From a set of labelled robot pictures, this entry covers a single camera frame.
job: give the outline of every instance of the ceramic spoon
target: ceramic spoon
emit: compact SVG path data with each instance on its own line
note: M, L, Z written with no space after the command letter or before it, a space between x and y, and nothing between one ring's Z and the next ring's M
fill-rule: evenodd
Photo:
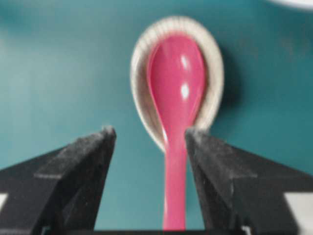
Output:
M205 89L205 68L198 45L184 34L172 34L161 40L149 56L147 82L165 147L163 228L184 230L187 155L184 132L193 124Z

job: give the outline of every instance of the teal background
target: teal background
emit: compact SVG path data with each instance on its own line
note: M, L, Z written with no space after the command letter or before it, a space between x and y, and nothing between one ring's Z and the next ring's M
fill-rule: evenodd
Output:
M163 154L137 115L129 67L143 30L170 15L199 21L221 47L211 133L312 174L313 15L263 0L0 0L0 168L111 124L96 229L160 229ZM187 228L201 229L190 167L186 191Z

